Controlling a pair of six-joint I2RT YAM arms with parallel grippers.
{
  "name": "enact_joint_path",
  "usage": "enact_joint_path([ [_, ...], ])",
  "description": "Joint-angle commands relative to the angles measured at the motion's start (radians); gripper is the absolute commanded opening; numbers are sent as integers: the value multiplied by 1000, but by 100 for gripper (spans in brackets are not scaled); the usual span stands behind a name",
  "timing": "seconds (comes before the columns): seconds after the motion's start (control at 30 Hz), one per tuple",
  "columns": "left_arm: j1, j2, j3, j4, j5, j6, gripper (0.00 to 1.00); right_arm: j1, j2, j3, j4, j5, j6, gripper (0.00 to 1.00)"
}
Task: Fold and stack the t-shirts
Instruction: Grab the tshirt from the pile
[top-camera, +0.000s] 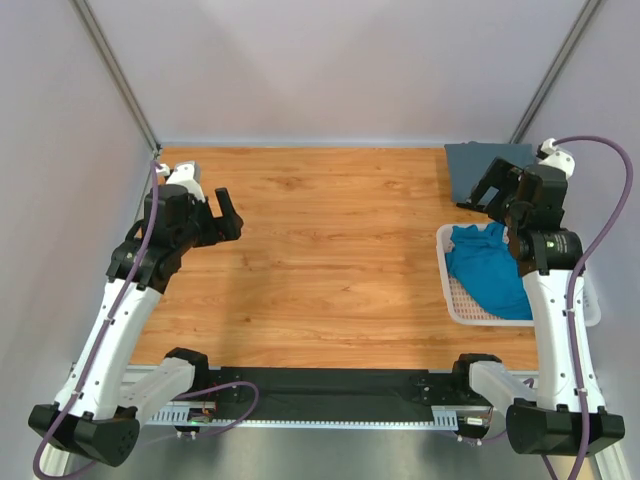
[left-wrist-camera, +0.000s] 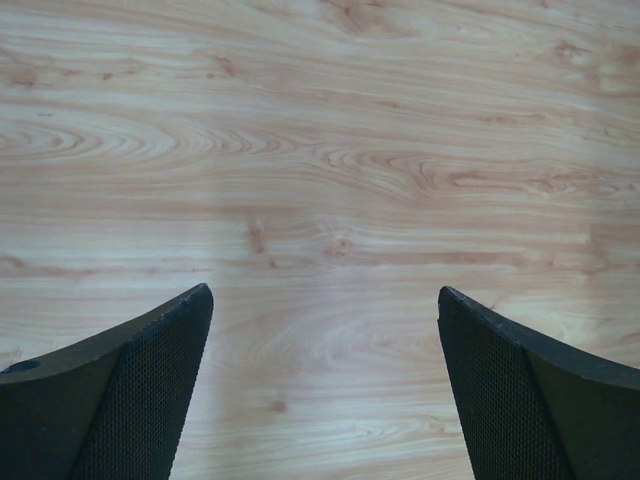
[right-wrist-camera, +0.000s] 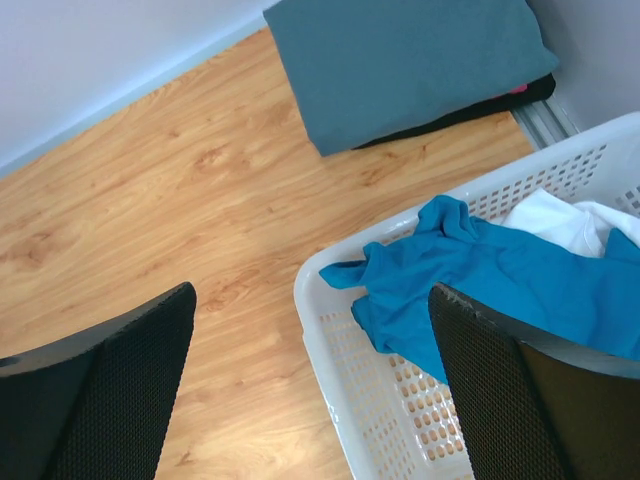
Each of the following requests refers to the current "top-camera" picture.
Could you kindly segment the blue t-shirt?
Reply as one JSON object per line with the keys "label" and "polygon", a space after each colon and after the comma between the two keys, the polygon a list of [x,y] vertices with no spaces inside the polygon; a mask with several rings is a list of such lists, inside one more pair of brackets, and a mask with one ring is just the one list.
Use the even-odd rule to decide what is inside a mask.
{"label": "blue t-shirt", "polygon": [[453,226],[453,248],[445,254],[448,272],[491,315],[505,320],[532,320],[530,303],[516,261],[504,241],[505,226],[492,222]]}

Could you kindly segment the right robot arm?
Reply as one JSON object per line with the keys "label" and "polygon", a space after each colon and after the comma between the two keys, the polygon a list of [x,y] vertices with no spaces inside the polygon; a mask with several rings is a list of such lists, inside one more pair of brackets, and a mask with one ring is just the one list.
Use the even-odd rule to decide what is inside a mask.
{"label": "right robot arm", "polygon": [[493,355],[464,354],[450,379],[452,395],[479,397],[504,415],[519,454],[592,456],[625,435],[621,416],[607,411],[595,378],[584,321],[584,263],[579,236],[562,227],[568,175],[574,162],[543,161],[520,168],[497,157],[467,202],[484,207],[506,228],[508,248],[533,314],[538,382],[527,387]]}

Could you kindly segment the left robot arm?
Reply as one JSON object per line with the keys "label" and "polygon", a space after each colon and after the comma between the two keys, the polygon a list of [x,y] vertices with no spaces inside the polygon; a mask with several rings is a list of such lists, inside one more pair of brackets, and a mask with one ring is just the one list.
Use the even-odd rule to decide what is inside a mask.
{"label": "left robot arm", "polygon": [[243,221],[228,191],[208,200],[178,184],[155,185],[144,214],[113,251],[102,305],[79,360],[50,404],[33,407],[29,427],[43,447],[109,466],[130,455],[141,428],[173,400],[199,401],[211,390],[205,354],[175,347],[154,370],[121,383],[141,331],[191,249],[240,238]]}

